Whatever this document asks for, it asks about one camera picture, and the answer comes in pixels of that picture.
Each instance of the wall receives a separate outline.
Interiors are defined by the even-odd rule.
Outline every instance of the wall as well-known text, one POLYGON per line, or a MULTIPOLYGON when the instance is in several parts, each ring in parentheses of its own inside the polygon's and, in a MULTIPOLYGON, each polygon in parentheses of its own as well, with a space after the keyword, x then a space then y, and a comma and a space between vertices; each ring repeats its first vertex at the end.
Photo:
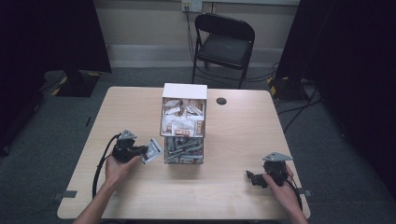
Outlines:
MULTIPOLYGON (((110 61, 135 60, 136 54, 143 54, 143 58, 147 56, 147 60, 152 60, 153 56, 148 56, 149 51, 155 55, 156 51, 169 49, 181 53, 178 55, 180 60, 189 55, 188 23, 185 13, 181 12, 180 1, 96 0, 95 5, 105 42, 109 45, 110 61)), ((221 15, 244 20, 253 27, 256 31, 254 49, 257 51, 252 56, 253 63, 273 63, 278 60, 296 9, 295 5, 203 3, 203 12, 213 10, 221 15)), ((196 15, 190 14, 193 39, 193 21, 196 15)))

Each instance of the baseboard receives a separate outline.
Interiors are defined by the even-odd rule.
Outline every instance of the baseboard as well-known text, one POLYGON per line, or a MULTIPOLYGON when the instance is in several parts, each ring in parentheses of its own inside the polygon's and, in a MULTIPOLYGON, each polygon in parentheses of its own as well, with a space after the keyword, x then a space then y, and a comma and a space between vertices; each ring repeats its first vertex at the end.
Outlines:
MULTIPOLYGON (((192 66, 188 47, 107 45, 111 67, 192 66)), ((283 49, 254 49, 251 67, 270 67, 278 63, 283 49)))

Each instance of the gray carpet floor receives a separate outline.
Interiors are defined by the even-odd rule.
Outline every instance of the gray carpet floor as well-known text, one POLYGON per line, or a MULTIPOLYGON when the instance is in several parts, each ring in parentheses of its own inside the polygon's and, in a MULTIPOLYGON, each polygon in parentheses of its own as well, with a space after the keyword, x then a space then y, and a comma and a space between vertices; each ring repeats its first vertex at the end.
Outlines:
MULTIPOLYGON (((250 68, 248 78, 272 71, 273 68, 250 68)), ((231 73, 222 68, 212 68, 212 72, 231 73)), ((61 74, 47 73, 48 82, 43 88, 56 83, 61 74)), ((0 158, 0 223, 73 221, 57 217, 60 202, 53 195, 66 190, 108 88, 163 87, 166 82, 190 81, 189 67, 113 68, 112 74, 102 75, 90 98, 52 96, 56 85, 44 90, 38 111, 11 143, 10 155, 0 158)), ((230 88, 202 78, 197 78, 196 83, 212 89, 230 88)), ((268 90, 268 86, 263 80, 250 79, 242 89, 268 90)), ((305 89, 313 94, 315 85, 306 85, 305 89)), ((319 98, 315 93, 314 101, 319 98)), ((274 100, 274 104, 281 112, 305 102, 274 100)), ((283 128, 297 112, 279 115, 283 128)), ((307 107, 285 135, 300 179, 313 192, 307 198, 310 223, 396 222, 395 202, 366 159, 343 138, 337 119, 325 104, 307 107)))

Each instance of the cardboard box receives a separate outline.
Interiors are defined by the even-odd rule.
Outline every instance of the cardboard box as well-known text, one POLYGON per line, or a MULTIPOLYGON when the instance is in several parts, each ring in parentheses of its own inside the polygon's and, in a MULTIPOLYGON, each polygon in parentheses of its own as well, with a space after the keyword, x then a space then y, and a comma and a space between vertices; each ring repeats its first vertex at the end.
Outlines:
POLYGON ((165 137, 165 164, 203 164, 204 138, 165 137))
POLYGON ((207 86, 165 83, 161 136, 205 137, 207 86))

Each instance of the wooden table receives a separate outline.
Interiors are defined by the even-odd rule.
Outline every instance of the wooden table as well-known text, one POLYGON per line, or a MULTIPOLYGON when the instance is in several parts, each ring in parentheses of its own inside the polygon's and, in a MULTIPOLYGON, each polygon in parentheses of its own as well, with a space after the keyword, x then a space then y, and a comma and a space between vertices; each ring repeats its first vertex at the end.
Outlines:
MULTIPOLYGON (((155 138, 163 147, 162 93, 162 88, 108 90, 67 188, 77 195, 63 198, 60 218, 76 218, 92 200, 96 165, 112 136, 128 129, 137 135, 135 146, 155 138)), ((164 164, 163 155, 149 164, 137 164, 113 194, 103 218, 288 218, 271 190, 252 186, 246 175, 246 170, 262 174, 262 157, 273 151, 290 155, 269 92, 209 89, 207 95, 204 164, 164 164), (218 105, 219 97, 227 104, 218 105)), ((287 164, 300 187, 294 163, 287 164)), ((105 181, 104 170, 105 166, 98 188, 105 181)), ((309 217, 304 195, 302 200, 309 217)))

